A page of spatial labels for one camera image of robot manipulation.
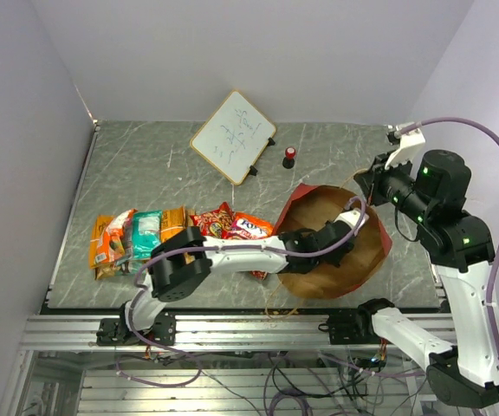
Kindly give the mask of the teal candy packet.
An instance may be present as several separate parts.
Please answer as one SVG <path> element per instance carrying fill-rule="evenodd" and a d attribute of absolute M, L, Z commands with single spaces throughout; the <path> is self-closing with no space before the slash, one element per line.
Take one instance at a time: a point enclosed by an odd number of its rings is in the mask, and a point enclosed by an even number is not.
<path fill-rule="evenodd" d="M 136 211 L 126 222 L 122 239 L 127 261 L 145 261 L 161 244 L 162 211 Z"/>

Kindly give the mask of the red brown paper bag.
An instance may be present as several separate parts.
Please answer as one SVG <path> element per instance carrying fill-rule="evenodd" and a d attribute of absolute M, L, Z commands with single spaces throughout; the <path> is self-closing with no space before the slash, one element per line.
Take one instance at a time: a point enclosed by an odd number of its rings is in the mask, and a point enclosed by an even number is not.
<path fill-rule="evenodd" d="M 309 237 L 311 231 L 318 231 L 328 220 L 335 219 L 354 196 L 354 192 L 340 186 L 300 184 L 285 204 L 274 232 L 302 231 Z M 329 259 L 340 254 L 340 260 L 321 263 L 307 274 L 278 276 L 279 283 L 265 304 L 267 315 L 276 315 L 273 309 L 280 306 L 280 294 L 296 298 L 290 312 L 293 315 L 312 301 L 325 308 L 328 302 L 355 291 L 377 273 L 392 248 L 392 239 L 373 208 L 368 207 L 366 214 L 368 220 L 358 234 L 327 254 Z"/>

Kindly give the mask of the orange white Fox's candy packet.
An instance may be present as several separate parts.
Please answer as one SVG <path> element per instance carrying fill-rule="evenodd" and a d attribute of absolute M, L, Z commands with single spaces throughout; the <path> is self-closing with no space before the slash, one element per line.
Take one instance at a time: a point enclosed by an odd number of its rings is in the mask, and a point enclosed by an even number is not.
<path fill-rule="evenodd" d="M 231 225 L 222 233 L 222 239 L 264 239 L 270 237 L 273 225 L 266 220 L 244 212 L 236 212 Z"/>

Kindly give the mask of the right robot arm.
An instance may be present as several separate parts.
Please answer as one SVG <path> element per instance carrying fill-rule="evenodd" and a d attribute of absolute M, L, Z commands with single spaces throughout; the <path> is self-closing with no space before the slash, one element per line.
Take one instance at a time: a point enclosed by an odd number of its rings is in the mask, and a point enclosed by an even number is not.
<path fill-rule="evenodd" d="M 464 210 L 471 170 L 445 150 L 425 153 L 418 175 L 412 163 L 391 166 L 390 153 L 376 156 L 355 175 L 369 205 L 390 203 L 417 226 L 416 241 L 427 251 L 442 282 L 456 333 L 444 341 L 384 299 L 362 303 L 352 314 L 350 338 L 383 338 L 424 369 L 437 398 L 448 406 L 482 409 L 499 401 L 499 314 L 488 295 L 496 251 L 489 227 Z"/>

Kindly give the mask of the red chips packet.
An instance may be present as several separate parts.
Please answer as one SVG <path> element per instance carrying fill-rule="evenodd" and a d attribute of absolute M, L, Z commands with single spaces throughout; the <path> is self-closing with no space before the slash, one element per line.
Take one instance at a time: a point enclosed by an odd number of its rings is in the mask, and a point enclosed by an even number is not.
<path fill-rule="evenodd" d="M 230 205 L 224 201 L 217 209 L 191 215 L 191 220 L 202 236 L 222 238 L 230 228 L 234 214 Z"/>

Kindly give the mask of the orange pink candy packet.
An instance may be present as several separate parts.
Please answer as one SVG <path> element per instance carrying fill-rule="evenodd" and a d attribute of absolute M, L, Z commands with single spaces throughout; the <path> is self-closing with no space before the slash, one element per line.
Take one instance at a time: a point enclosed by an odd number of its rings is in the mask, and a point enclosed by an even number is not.
<path fill-rule="evenodd" d="M 94 243 L 92 265 L 117 263 L 125 257 L 122 239 L 125 236 L 126 222 L 132 218 L 135 209 L 123 211 L 116 217 L 100 215 L 94 225 Z"/>

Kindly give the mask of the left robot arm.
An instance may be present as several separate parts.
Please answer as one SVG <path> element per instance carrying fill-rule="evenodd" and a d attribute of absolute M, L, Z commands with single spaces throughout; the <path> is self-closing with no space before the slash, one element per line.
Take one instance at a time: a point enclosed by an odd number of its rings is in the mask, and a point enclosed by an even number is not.
<path fill-rule="evenodd" d="M 165 306 L 190 296 L 213 273 L 263 271 L 308 275 L 322 264 L 339 266 L 354 247 L 358 220 L 347 213 L 318 231 L 300 229 L 254 240 L 204 236 L 197 227 L 181 231 L 158 248 L 136 275 L 136 296 L 116 318 L 104 318 L 96 333 L 99 346 L 146 342 L 171 346 L 176 321 Z"/>

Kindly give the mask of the dark red Doritos bag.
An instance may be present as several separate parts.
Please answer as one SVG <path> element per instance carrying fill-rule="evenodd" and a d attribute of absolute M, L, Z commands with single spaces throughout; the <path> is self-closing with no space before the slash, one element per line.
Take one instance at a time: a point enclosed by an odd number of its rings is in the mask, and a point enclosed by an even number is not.
<path fill-rule="evenodd" d="M 252 270 L 250 274 L 256 279 L 262 281 L 268 276 L 269 273 L 266 271 Z"/>

